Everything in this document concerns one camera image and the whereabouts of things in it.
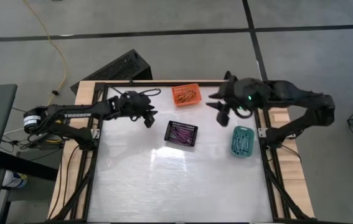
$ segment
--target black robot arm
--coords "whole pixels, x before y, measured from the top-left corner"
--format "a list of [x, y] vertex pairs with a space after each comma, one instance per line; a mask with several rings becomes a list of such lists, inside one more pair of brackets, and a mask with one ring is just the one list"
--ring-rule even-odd
[[[310, 126], [329, 126], [334, 122], [334, 102], [329, 95], [313, 93], [297, 88], [287, 81], [261, 81], [254, 78], [237, 80], [230, 75], [229, 81], [219, 87], [218, 93], [210, 95], [210, 98], [224, 100], [226, 104], [207, 103], [217, 110], [217, 121], [220, 125], [228, 124], [230, 110], [239, 118], [248, 118], [253, 110], [264, 108], [287, 108], [300, 106], [307, 108], [302, 117], [280, 127], [266, 130], [266, 143], [270, 147], [281, 147], [281, 143], [291, 134], [303, 132]], [[238, 112], [241, 108], [249, 112], [242, 115]]]
[[97, 148], [92, 132], [88, 128], [73, 128], [56, 122], [64, 118], [96, 118], [111, 120], [129, 117], [132, 121], [143, 117], [144, 124], [150, 128], [154, 123], [151, 100], [143, 93], [127, 91], [120, 97], [114, 96], [106, 101], [92, 105], [49, 105], [39, 106], [24, 113], [24, 131], [28, 134], [50, 133], [60, 137], [74, 139], [82, 150]]

